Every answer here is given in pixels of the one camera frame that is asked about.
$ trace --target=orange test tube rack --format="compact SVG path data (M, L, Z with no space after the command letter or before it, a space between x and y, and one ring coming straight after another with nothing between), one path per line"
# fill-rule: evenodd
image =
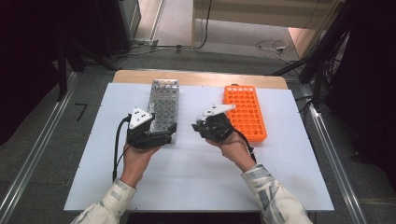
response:
M223 103L236 105L235 109L227 111L227 117L233 127L249 142L262 142L267 137L256 89L253 86L226 86Z

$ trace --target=hand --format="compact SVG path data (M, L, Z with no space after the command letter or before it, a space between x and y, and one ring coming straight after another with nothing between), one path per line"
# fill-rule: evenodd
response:
M153 147L148 151L138 150L125 144L123 150L124 168L120 180L125 184L136 188L137 183L143 178L143 173L149 166L149 160L161 147Z
M256 164L248 154L245 141L236 132L233 132L224 142L215 142L208 139L206 139L206 142L212 146L219 147L221 154L233 161L242 172L248 171Z

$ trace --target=gray floor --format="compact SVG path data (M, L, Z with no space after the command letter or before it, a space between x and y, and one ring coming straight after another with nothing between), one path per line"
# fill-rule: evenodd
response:
M123 57L117 65L125 69L149 68L259 75L279 69L283 63L279 60L259 57L192 51L176 54L169 50ZM9 223L68 223L77 215L77 213L64 212L64 203L106 85L111 82L113 76L114 72L107 71L99 65L90 65L84 74L78 75L78 83L72 98ZM302 96L295 77L285 75L285 78L294 96L296 98ZM55 104L56 97L57 88L43 99L13 137L0 146L0 187L3 190L18 172L21 163L32 148ZM81 107L75 103L88 104L80 121L77 119ZM304 106L304 101L299 101L297 104L301 108ZM333 117L324 105L323 108L323 116L327 121L330 134L358 197L360 199L394 198L395 193L381 170L349 158L353 148L349 144L346 127L340 120ZM329 182L328 189L335 207L333 212L318 213L318 223L352 223L331 166L309 117L306 120L306 127L314 149L318 153L323 177ZM364 203L362 207L369 223L392 223L396 219L394 204Z
M207 11L198 12L206 17ZM190 45L192 27L192 1L166 0L158 24L155 39L159 45ZM205 20L195 21L194 46L199 47L205 39ZM279 54L285 61L299 60L287 27L248 24L228 21L210 21L207 27L207 41L201 51L277 58L270 50L286 46Z

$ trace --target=metal rail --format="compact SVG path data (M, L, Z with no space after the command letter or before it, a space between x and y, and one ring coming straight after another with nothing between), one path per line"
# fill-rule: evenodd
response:
M155 21L149 35L149 39L153 40L155 34L157 33L158 23L160 22L161 15L163 14L163 7L165 6L165 0L161 0L160 6L158 7L157 15L155 16Z
M17 205L20 197L22 196L23 191L25 190L29 182L29 179L32 176L32 173L35 170L35 167L37 166L44 150L46 149L52 133L54 132L58 121L61 118L62 113L67 106L67 103L69 102L71 95L73 94L77 80L77 74L72 73L67 83L67 86L69 87L69 92L66 94L61 102L56 103L55 107L52 110L52 113L49 116L49 119L47 120L47 123L41 131L41 134L35 141L35 145L33 146L25 162L23 163L23 166L21 167L17 176L9 186L6 192L6 197L2 201L0 206L0 224L8 223L9 219L11 218L15 206Z
M304 84L301 86L303 95L310 96L312 91L309 84ZM343 164L338 158L337 151L332 144L332 139L327 132L326 125L324 123L323 117L317 113L313 105L309 106L309 111L311 113L312 119L318 130L320 140L325 149L326 155L329 159L330 165L332 166L332 171L334 172L335 179L337 180L338 186L343 194L344 200L346 202L346 207L349 210L349 214L355 224L367 224L366 217L361 209L361 204L359 199L355 194L355 191L349 181L347 172L344 169Z

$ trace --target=wrist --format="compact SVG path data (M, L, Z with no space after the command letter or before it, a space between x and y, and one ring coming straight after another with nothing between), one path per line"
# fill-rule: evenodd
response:
M136 189L137 183L142 179L142 175L122 173L120 181L124 182L131 188Z
M239 161L235 163L236 166L242 171L242 173L250 170L253 166L256 165L256 162L251 159L250 157L246 158L245 160Z

